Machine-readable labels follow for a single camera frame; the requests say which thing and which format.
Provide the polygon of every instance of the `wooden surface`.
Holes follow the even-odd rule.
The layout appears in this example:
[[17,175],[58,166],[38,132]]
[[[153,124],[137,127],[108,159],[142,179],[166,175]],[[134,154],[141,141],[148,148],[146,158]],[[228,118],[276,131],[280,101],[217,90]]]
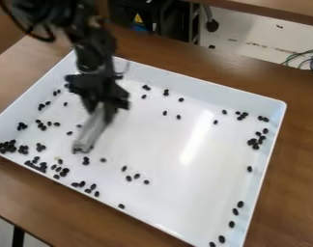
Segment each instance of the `wooden surface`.
[[0,9],[0,54],[22,37],[21,32]]
[[[125,58],[288,103],[245,246],[313,247],[313,73],[113,30]],[[24,38],[0,56],[0,112],[67,52]],[[60,247],[186,246],[1,158],[0,216]]]
[[313,25],[313,0],[185,0]]

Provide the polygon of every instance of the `warning sticker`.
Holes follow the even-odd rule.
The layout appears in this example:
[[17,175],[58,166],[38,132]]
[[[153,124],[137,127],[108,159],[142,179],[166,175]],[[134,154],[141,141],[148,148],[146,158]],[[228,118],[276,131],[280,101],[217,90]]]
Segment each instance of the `warning sticker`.
[[134,22],[136,22],[137,24],[143,24],[143,20],[139,14],[137,14],[136,17],[134,18]]

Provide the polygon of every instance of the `scattered bean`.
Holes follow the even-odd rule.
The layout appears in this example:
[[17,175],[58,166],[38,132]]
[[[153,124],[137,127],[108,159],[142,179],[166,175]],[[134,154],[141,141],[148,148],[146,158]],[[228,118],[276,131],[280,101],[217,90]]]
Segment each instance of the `scattered bean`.
[[243,205],[244,205],[243,201],[239,201],[239,202],[237,203],[237,207],[239,207],[239,208],[243,207]]

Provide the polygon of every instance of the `wire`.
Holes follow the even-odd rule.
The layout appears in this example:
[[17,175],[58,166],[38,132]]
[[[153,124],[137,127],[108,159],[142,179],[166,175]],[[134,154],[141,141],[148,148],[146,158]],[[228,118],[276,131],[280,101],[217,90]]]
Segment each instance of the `wire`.
[[47,37],[38,36],[38,35],[32,33],[34,28],[35,28],[35,24],[32,24],[30,27],[25,29],[23,27],[23,25],[20,23],[20,21],[18,21],[14,17],[14,15],[12,15],[11,11],[6,7],[6,5],[2,2],[2,0],[0,0],[0,8],[2,9],[2,11],[5,14],[7,14],[10,17],[12,22],[21,30],[21,32],[25,33],[26,35],[29,35],[36,40],[44,41],[44,42],[54,42],[56,40],[55,35],[53,34],[51,29],[46,24],[43,24],[42,27],[44,28],[45,32],[47,33]]
[[289,66],[288,63],[295,60],[296,58],[302,56],[302,55],[305,55],[305,54],[310,54],[310,53],[313,53],[313,49],[311,50],[307,50],[307,51],[304,51],[304,52],[298,52],[298,53],[294,53],[294,54],[291,54],[290,56],[287,57],[287,59],[281,63],[281,65],[286,65],[286,66]]

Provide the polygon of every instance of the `black bean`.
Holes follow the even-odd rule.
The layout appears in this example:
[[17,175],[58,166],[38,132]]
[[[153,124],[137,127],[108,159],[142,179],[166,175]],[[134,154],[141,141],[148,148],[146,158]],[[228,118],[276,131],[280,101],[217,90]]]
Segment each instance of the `black bean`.
[[229,222],[229,228],[234,228],[236,226],[236,223],[233,221]]
[[222,236],[222,235],[220,235],[220,236],[218,237],[218,241],[219,241],[220,243],[225,243],[225,237]]
[[243,205],[244,205],[243,201],[239,201],[239,202],[237,203],[237,207],[239,207],[239,208],[243,207]]
[[85,186],[85,181],[81,181],[78,186],[80,186],[81,188],[84,187]]
[[232,212],[233,212],[236,216],[239,215],[239,211],[238,211],[236,208],[232,209]]
[[11,148],[9,149],[9,151],[10,151],[10,152],[15,152],[15,151],[16,151],[16,147],[11,147]]
[[146,91],[150,91],[150,90],[151,90],[151,88],[150,88],[148,85],[144,85],[144,86],[142,87],[142,89],[144,89],[144,90],[146,90]]

